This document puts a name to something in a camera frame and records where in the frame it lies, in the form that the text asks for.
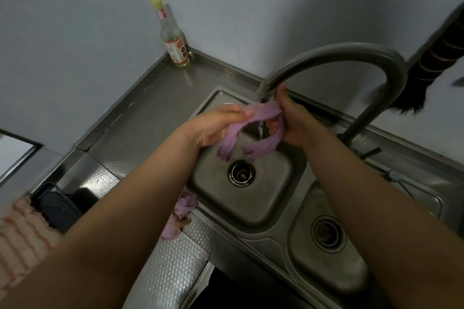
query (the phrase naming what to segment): purple towel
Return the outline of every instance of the purple towel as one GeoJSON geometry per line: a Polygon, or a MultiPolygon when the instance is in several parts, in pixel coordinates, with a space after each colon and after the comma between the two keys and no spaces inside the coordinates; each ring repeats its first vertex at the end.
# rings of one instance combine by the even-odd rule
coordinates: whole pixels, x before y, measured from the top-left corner
{"type": "Polygon", "coordinates": [[[274,135],[243,147],[243,153],[246,155],[246,161],[249,163],[252,163],[259,157],[277,148],[277,145],[282,141],[285,134],[285,122],[283,120],[282,110],[277,101],[271,101],[266,104],[250,104],[247,105],[245,109],[253,110],[253,116],[240,124],[230,125],[227,130],[227,135],[222,140],[221,146],[217,151],[219,158],[225,162],[229,161],[232,156],[240,130],[251,122],[277,117],[279,120],[279,128],[274,135]]]}
{"type": "Polygon", "coordinates": [[[190,219],[187,216],[197,207],[197,204],[197,196],[190,192],[187,187],[184,187],[174,207],[174,211],[171,213],[161,233],[161,239],[169,240],[177,238],[181,234],[183,228],[190,224],[190,219]]]}

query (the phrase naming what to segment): bottle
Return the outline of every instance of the bottle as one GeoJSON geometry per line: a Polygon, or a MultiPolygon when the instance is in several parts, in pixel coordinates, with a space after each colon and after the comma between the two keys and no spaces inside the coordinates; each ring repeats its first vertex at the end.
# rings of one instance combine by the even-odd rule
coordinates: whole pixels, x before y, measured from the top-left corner
{"type": "Polygon", "coordinates": [[[168,17],[163,2],[161,0],[151,0],[159,22],[161,23],[161,39],[166,45],[167,52],[172,61],[178,67],[185,66],[189,63],[189,52],[182,38],[181,30],[171,18],[168,17]]]}

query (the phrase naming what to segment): white wall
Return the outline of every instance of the white wall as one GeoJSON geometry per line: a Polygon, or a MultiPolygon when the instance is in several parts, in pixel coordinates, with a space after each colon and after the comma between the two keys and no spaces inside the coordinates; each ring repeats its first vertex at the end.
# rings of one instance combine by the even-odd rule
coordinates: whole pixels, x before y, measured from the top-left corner
{"type": "Polygon", "coordinates": [[[0,128],[64,154],[164,52],[150,0],[0,0],[0,128]]]}
{"type": "MultiPolygon", "coordinates": [[[[375,42],[406,59],[464,0],[164,0],[187,42],[202,52],[264,77],[301,51],[343,41],[375,42]]],[[[464,163],[464,75],[461,61],[428,91],[423,113],[383,113],[374,125],[464,163]]],[[[320,66],[290,81],[316,101],[358,115],[384,82],[371,66],[320,66]]]]}

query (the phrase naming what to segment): faucet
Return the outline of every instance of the faucet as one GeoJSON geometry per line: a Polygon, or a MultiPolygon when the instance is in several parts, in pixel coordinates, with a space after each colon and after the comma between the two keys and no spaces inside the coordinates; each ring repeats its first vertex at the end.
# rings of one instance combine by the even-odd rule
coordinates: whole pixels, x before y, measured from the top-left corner
{"type": "Polygon", "coordinates": [[[289,60],[280,70],[267,76],[259,86],[257,99],[261,103],[270,101],[279,84],[303,70],[328,62],[348,60],[363,61],[379,66],[386,76],[386,84],[379,95],[340,135],[340,140],[348,145],[403,91],[407,79],[407,65],[396,51],[378,44],[362,42],[335,43],[308,50],[289,60]]]}

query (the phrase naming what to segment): drain strainer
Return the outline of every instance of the drain strainer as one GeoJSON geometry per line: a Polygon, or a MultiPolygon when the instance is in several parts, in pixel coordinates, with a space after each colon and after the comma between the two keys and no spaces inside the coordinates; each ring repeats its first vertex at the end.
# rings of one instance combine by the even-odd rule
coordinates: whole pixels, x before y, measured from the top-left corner
{"type": "Polygon", "coordinates": [[[341,252],[347,243],[339,221],[328,215],[319,216],[313,221],[311,235],[319,249],[327,253],[341,252]]]}
{"type": "Polygon", "coordinates": [[[253,165],[245,160],[237,160],[229,166],[227,172],[230,182],[237,187],[246,187],[253,183],[256,171],[253,165]]]}

